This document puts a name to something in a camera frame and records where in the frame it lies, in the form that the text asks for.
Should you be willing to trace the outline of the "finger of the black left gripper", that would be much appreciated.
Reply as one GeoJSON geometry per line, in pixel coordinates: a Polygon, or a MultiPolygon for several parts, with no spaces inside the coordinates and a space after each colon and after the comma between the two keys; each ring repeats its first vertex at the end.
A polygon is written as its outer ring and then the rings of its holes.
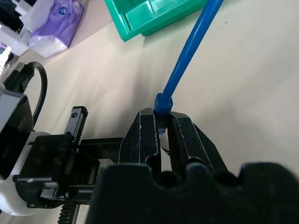
{"type": "Polygon", "coordinates": [[[85,139],[81,141],[79,149],[96,159],[118,160],[123,139],[123,137],[85,139]]]}

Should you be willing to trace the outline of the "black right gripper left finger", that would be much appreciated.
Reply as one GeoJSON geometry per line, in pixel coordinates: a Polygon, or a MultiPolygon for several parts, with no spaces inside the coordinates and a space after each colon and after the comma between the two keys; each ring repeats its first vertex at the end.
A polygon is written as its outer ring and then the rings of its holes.
{"type": "Polygon", "coordinates": [[[157,119],[152,108],[145,108],[137,113],[121,143],[118,162],[161,168],[157,119]]]}

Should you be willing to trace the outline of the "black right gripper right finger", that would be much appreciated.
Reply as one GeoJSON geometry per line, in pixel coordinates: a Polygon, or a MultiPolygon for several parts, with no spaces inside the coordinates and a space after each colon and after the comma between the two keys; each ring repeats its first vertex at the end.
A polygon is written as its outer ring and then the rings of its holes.
{"type": "Polygon", "coordinates": [[[214,143],[186,114],[172,112],[167,118],[171,167],[184,173],[188,164],[200,163],[209,171],[227,171],[214,143]]]}

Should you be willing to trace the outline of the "green plastic bin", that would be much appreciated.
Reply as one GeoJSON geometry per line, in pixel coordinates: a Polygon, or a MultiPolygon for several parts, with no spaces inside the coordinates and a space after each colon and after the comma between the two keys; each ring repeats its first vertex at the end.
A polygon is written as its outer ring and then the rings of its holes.
{"type": "Polygon", "coordinates": [[[149,36],[202,9],[207,0],[105,0],[123,41],[149,36]]]}

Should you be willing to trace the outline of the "purple tissue pack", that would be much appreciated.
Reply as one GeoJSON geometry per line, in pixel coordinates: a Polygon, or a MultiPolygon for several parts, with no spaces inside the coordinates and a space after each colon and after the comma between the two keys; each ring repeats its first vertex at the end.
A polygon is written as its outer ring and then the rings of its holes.
{"type": "Polygon", "coordinates": [[[77,0],[54,0],[46,22],[33,32],[29,48],[44,58],[67,50],[84,12],[77,0]]]}

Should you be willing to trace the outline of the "white box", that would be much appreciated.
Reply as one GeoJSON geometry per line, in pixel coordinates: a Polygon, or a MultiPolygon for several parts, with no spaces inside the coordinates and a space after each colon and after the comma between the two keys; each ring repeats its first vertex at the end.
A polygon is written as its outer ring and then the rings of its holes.
{"type": "Polygon", "coordinates": [[[23,55],[28,51],[28,43],[31,37],[30,31],[25,27],[17,33],[5,25],[0,26],[0,42],[11,48],[11,52],[17,56],[23,55]]]}

